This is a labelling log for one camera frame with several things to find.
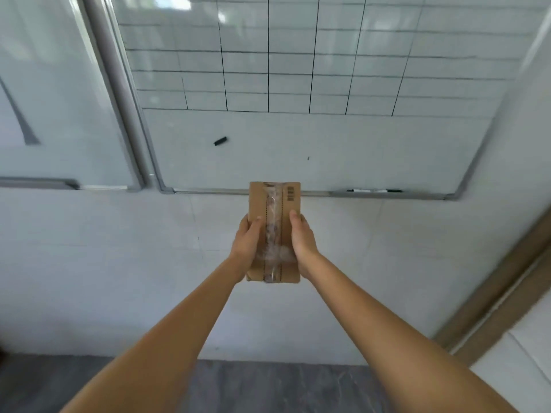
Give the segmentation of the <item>person's left forearm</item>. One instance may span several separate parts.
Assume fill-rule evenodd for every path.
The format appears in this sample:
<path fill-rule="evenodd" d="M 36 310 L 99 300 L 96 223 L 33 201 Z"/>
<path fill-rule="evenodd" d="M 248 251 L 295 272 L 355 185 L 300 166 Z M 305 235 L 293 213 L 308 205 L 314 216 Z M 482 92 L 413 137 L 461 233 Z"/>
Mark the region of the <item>person's left forearm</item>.
<path fill-rule="evenodd" d="M 231 254 L 133 347 L 94 376 L 60 413 L 170 413 L 231 292 L 251 262 Z"/>

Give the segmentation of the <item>brown wooden door frame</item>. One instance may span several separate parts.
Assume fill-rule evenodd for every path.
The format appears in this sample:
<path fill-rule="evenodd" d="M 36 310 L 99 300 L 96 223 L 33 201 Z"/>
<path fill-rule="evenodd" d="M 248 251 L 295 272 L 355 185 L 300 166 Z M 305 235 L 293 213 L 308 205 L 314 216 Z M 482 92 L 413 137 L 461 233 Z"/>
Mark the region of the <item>brown wooden door frame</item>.
<path fill-rule="evenodd" d="M 551 205 L 442 326 L 434 341 L 471 367 L 551 289 Z"/>

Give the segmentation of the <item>person's left hand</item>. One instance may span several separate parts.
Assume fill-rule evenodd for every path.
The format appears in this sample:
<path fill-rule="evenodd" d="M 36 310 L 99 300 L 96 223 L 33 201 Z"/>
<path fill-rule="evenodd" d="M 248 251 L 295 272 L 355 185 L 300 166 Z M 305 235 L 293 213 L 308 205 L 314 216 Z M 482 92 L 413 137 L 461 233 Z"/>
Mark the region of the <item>person's left hand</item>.
<path fill-rule="evenodd" d="M 230 251 L 231 259 L 237 261 L 238 267 L 243 273 L 246 273 L 250 269 L 255 259 L 258 246 L 258 242 L 250 242 L 247 240 L 247 231 L 250 223 L 251 221 L 249 221 L 247 215 L 241 220 Z"/>

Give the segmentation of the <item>person's right hand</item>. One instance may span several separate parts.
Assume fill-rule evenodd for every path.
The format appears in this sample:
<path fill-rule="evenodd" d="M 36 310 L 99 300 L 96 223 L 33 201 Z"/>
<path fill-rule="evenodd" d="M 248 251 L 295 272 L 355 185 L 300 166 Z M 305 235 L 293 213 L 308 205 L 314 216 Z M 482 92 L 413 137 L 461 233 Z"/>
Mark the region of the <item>person's right hand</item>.
<path fill-rule="evenodd" d="M 302 215 L 303 234 L 301 243 L 292 243 L 293 251 L 298 261 L 301 276 L 311 280 L 309 266 L 312 258 L 319 254 L 313 230 Z"/>

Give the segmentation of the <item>person's right forearm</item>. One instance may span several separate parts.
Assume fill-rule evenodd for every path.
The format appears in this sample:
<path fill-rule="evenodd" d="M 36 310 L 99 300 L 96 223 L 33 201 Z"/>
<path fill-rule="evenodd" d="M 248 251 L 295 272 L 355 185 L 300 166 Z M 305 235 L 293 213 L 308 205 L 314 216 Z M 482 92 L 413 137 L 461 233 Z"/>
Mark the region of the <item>person's right forearm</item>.
<path fill-rule="evenodd" d="M 319 252 L 308 279 L 399 413 L 519 413 L 469 368 L 382 305 Z"/>

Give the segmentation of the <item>plain whiteboard with metal frame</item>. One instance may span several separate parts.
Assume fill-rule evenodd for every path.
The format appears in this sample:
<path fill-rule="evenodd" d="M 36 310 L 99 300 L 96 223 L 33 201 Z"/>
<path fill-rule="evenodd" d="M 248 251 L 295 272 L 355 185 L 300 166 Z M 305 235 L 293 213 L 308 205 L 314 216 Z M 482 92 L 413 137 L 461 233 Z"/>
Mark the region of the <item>plain whiteboard with metal frame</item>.
<path fill-rule="evenodd" d="M 0 0 L 0 187 L 143 186 L 83 0 Z"/>

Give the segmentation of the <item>gridded whiteboard with metal frame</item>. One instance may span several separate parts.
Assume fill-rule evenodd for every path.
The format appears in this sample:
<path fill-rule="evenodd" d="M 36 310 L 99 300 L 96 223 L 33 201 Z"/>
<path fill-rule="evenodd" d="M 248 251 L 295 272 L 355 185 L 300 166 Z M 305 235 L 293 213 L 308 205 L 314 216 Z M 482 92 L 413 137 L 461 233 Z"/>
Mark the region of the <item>gridded whiteboard with metal frame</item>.
<path fill-rule="evenodd" d="M 453 200 L 551 26 L 551 0 L 83 3 L 140 166 L 167 193 L 295 181 Z"/>

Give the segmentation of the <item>taped brown cardboard box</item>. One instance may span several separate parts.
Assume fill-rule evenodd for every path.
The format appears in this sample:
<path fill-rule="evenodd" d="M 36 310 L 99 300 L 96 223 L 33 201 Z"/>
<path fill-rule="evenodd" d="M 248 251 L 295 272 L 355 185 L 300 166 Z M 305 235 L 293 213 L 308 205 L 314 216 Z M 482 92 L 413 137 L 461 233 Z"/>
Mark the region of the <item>taped brown cardboard box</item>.
<path fill-rule="evenodd" d="M 298 182 L 251 182 L 249 221 L 261 219 L 257 250 L 247 281 L 267 284 L 298 284 L 300 272 L 292 245 L 290 212 L 300 214 Z"/>

